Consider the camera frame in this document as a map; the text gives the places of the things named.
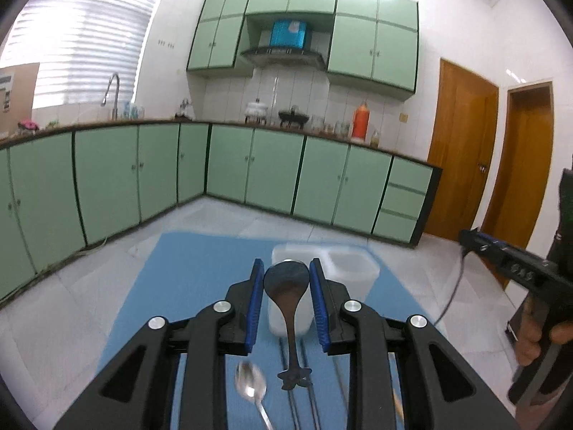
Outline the person right hand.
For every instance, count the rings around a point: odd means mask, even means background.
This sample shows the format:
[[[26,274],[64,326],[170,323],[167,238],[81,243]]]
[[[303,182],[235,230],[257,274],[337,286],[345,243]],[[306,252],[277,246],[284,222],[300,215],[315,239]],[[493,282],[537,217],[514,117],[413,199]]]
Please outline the person right hand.
[[[534,304],[530,297],[524,301],[521,314],[521,326],[517,333],[515,355],[517,363],[526,367],[530,365],[541,352],[539,342],[542,338],[542,328],[533,317]],[[550,332],[551,341],[557,345],[566,345],[573,339],[573,325],[571,321],[555,325]]]

